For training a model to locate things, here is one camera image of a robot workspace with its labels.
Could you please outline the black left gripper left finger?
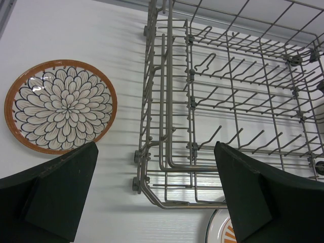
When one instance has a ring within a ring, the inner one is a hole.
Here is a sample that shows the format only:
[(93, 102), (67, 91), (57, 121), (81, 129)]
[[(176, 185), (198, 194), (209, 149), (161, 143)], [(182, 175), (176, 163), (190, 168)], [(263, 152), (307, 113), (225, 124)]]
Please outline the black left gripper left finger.
[(89, 142), (1, 179), (1, 242), (74, 242), (99, 150)]

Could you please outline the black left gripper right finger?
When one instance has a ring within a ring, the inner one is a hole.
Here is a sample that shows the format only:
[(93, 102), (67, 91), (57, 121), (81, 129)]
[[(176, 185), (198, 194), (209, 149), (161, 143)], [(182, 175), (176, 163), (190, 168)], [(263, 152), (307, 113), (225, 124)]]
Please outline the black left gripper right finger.
[(214, 155), (237, 242), (323, 242), (323, 183), (217, 142)]

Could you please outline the floral plate with orange rim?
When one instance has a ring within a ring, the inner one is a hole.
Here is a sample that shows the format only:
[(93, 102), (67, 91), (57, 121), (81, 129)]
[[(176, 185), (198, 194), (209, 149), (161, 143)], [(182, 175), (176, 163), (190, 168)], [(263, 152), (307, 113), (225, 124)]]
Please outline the floral plate with orange rim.
[(6, 124), (26, 147), (64, 154), (99, 141), (117, 113), (117, 96), (109, 78), (76, 60), (53, 60), (21, 74), (4, 103)]

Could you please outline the white plate with orange sunburst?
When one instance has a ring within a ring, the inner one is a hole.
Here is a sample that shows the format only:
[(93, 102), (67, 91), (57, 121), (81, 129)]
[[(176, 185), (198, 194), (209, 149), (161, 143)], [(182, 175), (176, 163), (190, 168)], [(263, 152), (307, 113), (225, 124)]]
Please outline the white plate with orange sunburst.
[(205, 243), (236, 243), (236, 237), (227, 209), (216, 209), (212, 213), (205, 235)]

